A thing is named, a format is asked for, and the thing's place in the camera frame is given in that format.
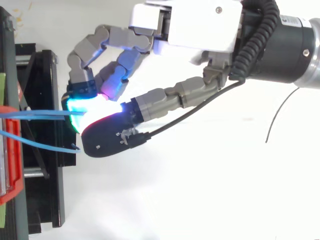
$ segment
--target black cable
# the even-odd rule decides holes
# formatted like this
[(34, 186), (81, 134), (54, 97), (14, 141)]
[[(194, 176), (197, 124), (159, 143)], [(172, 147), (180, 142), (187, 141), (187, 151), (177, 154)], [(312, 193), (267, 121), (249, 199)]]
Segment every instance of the black cable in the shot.
[(270, 125), (270, 128), (269, 128), (269, 132), (268, 132), (268, 135), (266, 136), (266, 140), (265, 140), (265, 143), (267, 144), (268, 143), (268, 140), (269, 140), (269, 137), (270, 137), (270, 133), (271, 133), (271, 129), (275, 123), (275, 120), (280, 112), (280, 110), (282, 109), (282, 107), (285, 105), (286, 101), (288, 101), (288, 99), (296, 92), (298, 91), (300, 88), (298, 87), (297, 89), (295, 89), (292, 93), (290, 93), (290, 95), (283, 101), (283, 103), (281, 104), (281, 106), (279, 107), (278, 111), (276, 111), (274, 117), (273, 117), (273, 120), (271, 122), (271, 125)]
[(159, 129), (149, 133), (149, 137), (152, 138), (155, 135), (158, 135), (160, 133), (162, 133), (163, 131), (173, 127), (174, 125), (182, 122), (183, 120), (187, 119), (188, 117), (190, 117), (191, 115), (195, 114), (196, 112), (198, 112), (200, 109), (202, 109), (203, 107), (205, 107), (206, 105), (208, 105), (210, 102), (212, 102), (213, 100), (215, 100), (217, 97), (221, 96), (222, 94), (225, 94), (226, 92), (241, 86), (242, 84), (244, 84), (244, 81), (238, 81), (230, 86), (227, 86), (226, 88), (222, 89), (221, 91), (218, 91), (216, 94), (212, 95), (211, 97), (209, 97), (207, 100), (205, 100), (204, 102), (200, 103), (198, 106), (196, 106), (194, 109), (192, 109), (191, 111), (187, 112), (186, 114), (182, 115), (181, 117), (177, 118), (176, 120), (168, 123), (167, 125), (164, 125), (163, 127), (160, 127)]
[(232, 63), (229, 79), (238, 81), (246, 79), (252, 64), (274, 33), (280, 18), (280, 11), (274, 0), (243, 0), (242, 5), (244, 9), (260, 10), (263, 17), (260, 26)]

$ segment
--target green tape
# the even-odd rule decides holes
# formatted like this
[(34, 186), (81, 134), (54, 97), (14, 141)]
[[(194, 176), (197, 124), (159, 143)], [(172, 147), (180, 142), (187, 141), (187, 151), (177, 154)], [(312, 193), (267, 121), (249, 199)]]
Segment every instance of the green tape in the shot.
[(0, 73), (0, 105), (5, 102), (5, 87), (6, 87), (6, 74)]
[[(0, 73), (0, 105), (5, 102), (6, 74)], [(6, 204), (0, 206), (0, 229), (5, 228), (6, 223)]]
[(5, 228), (6, 223), (6, 204), (0, 206), (0, 229)]

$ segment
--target metal rod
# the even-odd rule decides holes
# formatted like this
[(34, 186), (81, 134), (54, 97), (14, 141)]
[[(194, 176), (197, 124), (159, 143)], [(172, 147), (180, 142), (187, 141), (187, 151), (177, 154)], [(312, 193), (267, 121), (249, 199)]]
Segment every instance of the metal rod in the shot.
[(15, 57), (15, 63), (17, 66), (27, 66), (29, 64), (31, 55), (22, 55)]
[(40, 167), (27, 167), (24, 169), (25, 178), (42, 178), (44, 173)]

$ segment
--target thin black wire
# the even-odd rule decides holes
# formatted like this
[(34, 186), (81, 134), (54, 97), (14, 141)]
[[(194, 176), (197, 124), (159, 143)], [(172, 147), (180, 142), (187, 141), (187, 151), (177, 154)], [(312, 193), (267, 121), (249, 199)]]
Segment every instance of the thin black wire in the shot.
[(269, 137), (270, 137), (270, 133), (271, 133), (271, 129), (275, 123), (275, 120), (280, 112), (280, 110), (282, 109), (282, 107), (285, 105), (285, 103), (288, 101), (288, 99), (296, 92), (300, 89), (300, 87), (298, 87), (297, 89), (295, 89), (292, 93), (290, 93), (290, 95), (283, 101), (283, 103), (281, 104), (281, 106), (279, 107), (278, 111), (276, 111), (274, 117), (273, 117), (273, 120), (271, 122), (271, 125), (270, 125), (270, 128), (269, 128), (269, 132), (268, 132), (268, 135), (266, 136), (266, 140), (265, 140), (265, 143), (267, 144), (268, 143), (268, 140), (269, 140)]
[(200, 109), (202, 109), (203, 107), (205, 107), (206, 105), (208, 105), (210, 102), (212, 102), (213, 100), (215, 100), (217, 97), (220, 97), (222, 94), (225, 94), (226, 92), (241, 86), (242, 84), (244, 84), (245, 81), (237, 81), (236, 83), (227, 86), (226, 88), (222, 89), (221, 91), (218, 91), (216, 94), (212, 95), (211, 97), (209, 97), (207, 100), (203, 101), (202, 103), (200, 103), (198, 106), (196, 106), (194, 109), (192, 109), (191, 111), (187, 112), (186, 114), (182, 115), (181, 117), (177, 118), (176, 120), (168, 123), (167, 125), (164, 125), (163, 127), (160, 127), (159, 129), (151, 132), (149, 134), (149, 137), (152, 138), (155, 135), (158, 135), (160, 133), (162, 133), (163, 131), (173, 127), (174, 125), (182, 122), (183, 120), (187, 119), (188, 117), (190, 117), (191, 115), (195, 114), (196, 112), (198, 112)]

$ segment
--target robotic hand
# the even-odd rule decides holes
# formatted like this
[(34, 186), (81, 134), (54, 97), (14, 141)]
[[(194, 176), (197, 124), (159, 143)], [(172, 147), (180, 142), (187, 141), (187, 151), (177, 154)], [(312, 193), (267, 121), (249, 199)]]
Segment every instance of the robotic hand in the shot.
[[(89, 65), (107, 46), (124, 51), (93, 76)], [(208, 65), (203, 77), (151, 90), (120, 107), (115, 102), (128, 78), (151, 50), (192, 54), (193, 64)], [(107, 157), (144, 144), (247, 78), (320, 89), (319, 55), (320, 19), (280, 15), (274, 0), (147, 1), (134, 7), (129, 28), (100, 25), (75, 46), (68, 56), (70, 80), (62, 106), (87, 112), (70, 122), (87, 155)], [(227, 79), (237, 82), (225, 87)], [(195, 108), (154, 132), (135, 129), (189, 107)]]

